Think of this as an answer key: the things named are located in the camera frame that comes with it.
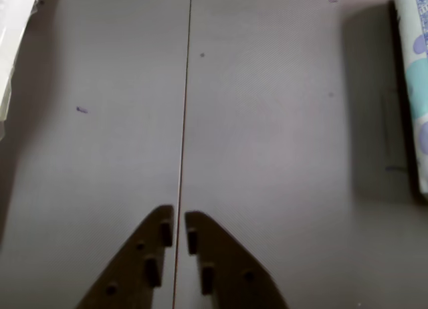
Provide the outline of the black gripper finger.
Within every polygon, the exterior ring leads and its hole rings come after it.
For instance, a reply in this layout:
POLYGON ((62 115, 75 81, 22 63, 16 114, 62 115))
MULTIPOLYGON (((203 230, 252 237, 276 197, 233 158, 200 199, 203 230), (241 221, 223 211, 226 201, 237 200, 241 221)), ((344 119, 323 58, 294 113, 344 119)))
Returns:
POLYGON ((197 259, 201 293, 214 308, 287 308, 268 271, 204 212, 185 213, 187 248, 197 259))
POLYGON ((174 209, 153 209, 124 242, 78 308, 151 308, 162 286, 165 249, 173 246, 174 209))

